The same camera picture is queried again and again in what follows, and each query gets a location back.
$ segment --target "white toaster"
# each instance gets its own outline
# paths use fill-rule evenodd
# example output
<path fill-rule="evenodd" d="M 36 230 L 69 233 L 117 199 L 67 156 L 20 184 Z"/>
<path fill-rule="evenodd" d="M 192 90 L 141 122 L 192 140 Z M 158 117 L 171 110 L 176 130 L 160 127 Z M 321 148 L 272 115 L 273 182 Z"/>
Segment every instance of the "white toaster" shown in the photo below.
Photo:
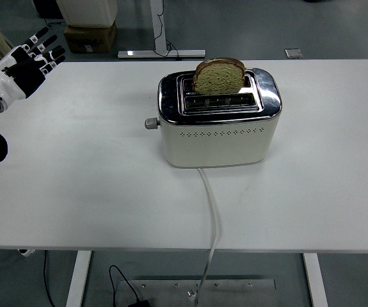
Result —
<path fill-rule="evenodd" d="M 147 129 L 161 126 L 166 160 L 182 168 L 258 162 L 265 158 L 282 111 L 272 76 L 247 68 L 239 93 L 199 95 L 193 92 L 195 71 L 162 78 L 158 115 Z"/>

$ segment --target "toaster knob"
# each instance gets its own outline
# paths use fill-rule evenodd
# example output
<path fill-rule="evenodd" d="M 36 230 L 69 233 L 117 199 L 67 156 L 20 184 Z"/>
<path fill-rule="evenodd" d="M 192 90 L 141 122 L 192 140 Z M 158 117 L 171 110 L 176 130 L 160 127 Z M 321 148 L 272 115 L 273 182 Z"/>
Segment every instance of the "toaster knob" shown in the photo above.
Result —
<path fill-rule="evenodd" d="M 159 126 L 159 120 L 156 117 L 147 118 L 145 120 L 145 128 L 147 129 L 158 129 L 158 126 Z"/>

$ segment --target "robotic arm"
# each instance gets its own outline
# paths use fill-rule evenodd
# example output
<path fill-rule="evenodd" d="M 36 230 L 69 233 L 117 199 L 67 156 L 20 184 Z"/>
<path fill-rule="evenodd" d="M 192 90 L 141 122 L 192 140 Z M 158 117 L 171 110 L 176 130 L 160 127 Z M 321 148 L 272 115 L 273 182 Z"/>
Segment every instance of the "robotic arm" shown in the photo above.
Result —
<path fill-rule="evenodd" d="M 41 37 L 47 32 L 48 29 L 43 28 L 23 45 L 13 48 L 0 61 L 0 113 L 16 100 L 30 97 L 44 82 L 45 76 L 64 61 L 63 47 L 57 46 L 47 51 L 47 47 L 57 39 L 56 35 L 40 43 Z M 7 152 L 7 142 L 0 135 L 0 162 Z"/>

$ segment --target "table leg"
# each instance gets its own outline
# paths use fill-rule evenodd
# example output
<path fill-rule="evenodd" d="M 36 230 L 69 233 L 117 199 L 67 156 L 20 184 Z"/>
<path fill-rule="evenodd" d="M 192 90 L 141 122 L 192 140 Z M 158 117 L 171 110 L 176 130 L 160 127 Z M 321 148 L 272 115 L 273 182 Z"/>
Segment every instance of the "table leg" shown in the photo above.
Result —
<path fill-rule="evenodd" d="M 312 306 L 328 307 L 317 254 L 304 253 L 303 259 L 305 261 L 307 282 L 309 284 L 310 296 L 312 298 Z"/>
<path fill-rule="evenodd" d="M 78 251 L 66 307 L 81 307 L 92 251 Z"/>

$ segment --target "white table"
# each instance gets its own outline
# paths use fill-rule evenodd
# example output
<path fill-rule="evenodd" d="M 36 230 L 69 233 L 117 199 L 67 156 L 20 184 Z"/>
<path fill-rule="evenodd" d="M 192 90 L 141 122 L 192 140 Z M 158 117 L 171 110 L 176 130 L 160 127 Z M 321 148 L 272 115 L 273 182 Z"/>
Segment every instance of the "white table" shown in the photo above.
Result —
<path fill-rule="evenodd" d="M 0 248 L 209 248 L 198 172 L 143 124 L 159 80 L 197 63 L 63 63 L 0 114 Z M 262 162 L 205 171 L 217 248 L 368 252 L 368 60 L 245 64 L 273 75 L 284 110 Z"/>

